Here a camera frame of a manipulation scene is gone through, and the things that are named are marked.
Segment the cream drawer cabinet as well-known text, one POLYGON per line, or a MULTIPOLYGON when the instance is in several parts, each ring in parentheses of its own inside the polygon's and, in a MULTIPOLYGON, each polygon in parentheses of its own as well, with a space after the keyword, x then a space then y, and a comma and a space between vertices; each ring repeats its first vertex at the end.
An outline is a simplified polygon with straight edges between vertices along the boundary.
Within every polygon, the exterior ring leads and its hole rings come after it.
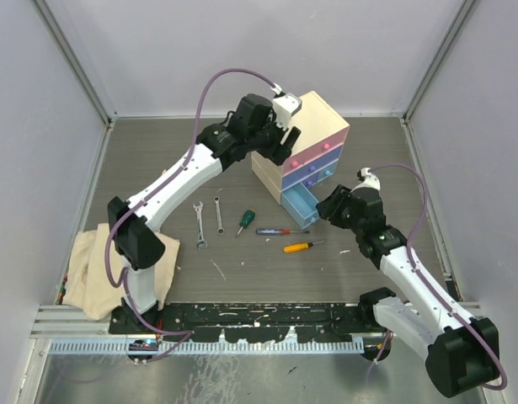
MULTIPOLYGON (((292 118, 291 123, 301 134, 293 146, 290 157, 307 156, 307 150, 324 138, 349 126, 331 106, 316 92, 311 91, 301 96, 302 109, 292 118)), ((283 164, 275 165, 257 152, 251 155, 252 170, 268 189, 274 200, 280 203, 283 164)))

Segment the large pink drawer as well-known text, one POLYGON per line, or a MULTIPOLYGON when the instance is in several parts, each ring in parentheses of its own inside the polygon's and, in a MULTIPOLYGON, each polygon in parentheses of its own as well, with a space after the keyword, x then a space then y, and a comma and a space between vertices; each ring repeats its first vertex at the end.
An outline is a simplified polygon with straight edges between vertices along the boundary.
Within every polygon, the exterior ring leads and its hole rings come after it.
POLYGON ((349 130, 349 126, 346 126, 344 129, 314 144, 307 150, 307 159, 316 159, 324 153, 332 151, 335 147, 343 145, 349 130))

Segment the wide purple drawer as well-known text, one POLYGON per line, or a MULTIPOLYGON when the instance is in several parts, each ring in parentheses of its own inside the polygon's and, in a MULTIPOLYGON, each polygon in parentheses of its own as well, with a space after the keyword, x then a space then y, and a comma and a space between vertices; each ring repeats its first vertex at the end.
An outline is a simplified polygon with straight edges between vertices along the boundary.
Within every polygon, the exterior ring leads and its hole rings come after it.
POLYGON ((306 166, 287 176, 284 176, 281 182, 281 190, 285 191, 297 183, 302 183, 305 178, 312 176, 315 173, 319 173, 324 167, 327 167, 332 162, 339 161, 342 150, 343 146, 339 145, 332 151, 327 152, 322 156, 310 161, 306 166))

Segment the orange handled screwdriver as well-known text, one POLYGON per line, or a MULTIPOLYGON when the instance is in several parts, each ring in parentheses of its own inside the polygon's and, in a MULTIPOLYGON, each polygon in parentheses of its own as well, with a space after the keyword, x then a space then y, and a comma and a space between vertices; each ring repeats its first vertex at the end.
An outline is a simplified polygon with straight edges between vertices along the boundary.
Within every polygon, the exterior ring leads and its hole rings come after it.
POLYGON ((292 245, 285 246, 283 248, 283 252, 284 253, 298 253, 301 251, 308 250, 308 249, 310 249, 316 245, 322 244, 322 243, 324 243, 324 240, 317 241, 317 242, 302 242, 302 243, 292 244, 292 245))

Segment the red blue handled screwdriver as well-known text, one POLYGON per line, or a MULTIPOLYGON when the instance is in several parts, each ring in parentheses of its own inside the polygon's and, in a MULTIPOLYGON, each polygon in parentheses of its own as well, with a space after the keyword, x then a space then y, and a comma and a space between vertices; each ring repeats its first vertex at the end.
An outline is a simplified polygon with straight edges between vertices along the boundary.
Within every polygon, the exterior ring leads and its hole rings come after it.
POLYGON ((274 229, 274 228, 258 228, 255 234, 258 236, 285 236, 290 234, 308 234, 305 230, 290 230, 290 229, 274 229))

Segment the green handled screwdriver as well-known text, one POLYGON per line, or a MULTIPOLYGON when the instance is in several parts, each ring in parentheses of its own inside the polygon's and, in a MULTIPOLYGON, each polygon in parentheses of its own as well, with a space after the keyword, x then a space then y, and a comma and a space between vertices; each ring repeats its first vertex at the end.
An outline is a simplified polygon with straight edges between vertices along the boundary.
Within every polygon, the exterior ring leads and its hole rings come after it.
POLYGON ((253 210, 246 210, 243 213, 242 219, 239 222, 239 228, 236 236, 238 237, 244 229, 247 229, 254 219, 255 212, 253 210))

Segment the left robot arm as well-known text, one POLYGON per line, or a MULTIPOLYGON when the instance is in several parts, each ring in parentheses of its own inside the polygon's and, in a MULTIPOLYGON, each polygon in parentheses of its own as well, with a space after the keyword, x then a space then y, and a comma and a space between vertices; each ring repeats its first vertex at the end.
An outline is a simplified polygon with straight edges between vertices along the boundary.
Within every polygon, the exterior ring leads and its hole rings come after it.
POLYGON ((205 127, 165 174, 128 200, 109 202, 109 245, 124 264, 115 285, 125 288, 127 322, 137 332, 148 333, 158 323, 154 267, 166 247, 157 230, 200 186, 249 153, 282 165, 301 134, 291 124, 301 108, 302 100, 291 93, 273 100, 250 93, 225 121, 205 127))

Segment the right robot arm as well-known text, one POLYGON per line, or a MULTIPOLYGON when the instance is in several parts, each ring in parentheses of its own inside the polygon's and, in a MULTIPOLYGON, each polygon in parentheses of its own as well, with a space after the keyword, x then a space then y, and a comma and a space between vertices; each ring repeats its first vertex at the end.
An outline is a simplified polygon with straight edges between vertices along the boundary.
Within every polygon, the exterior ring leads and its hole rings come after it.
POLYGON ((472 388, 506 385, 499 361, 499 332, 477 319, 430 276, 407 238, 388 225, 379 189, 343 185, 317 205, 321 219, 355 234, 361 254, 370 259, 408 298, 407 307, 391 290, 361 296, 358 319, 367 331, 382 327, 396 334, 425 363, 435 388, 445 397, 472 388))

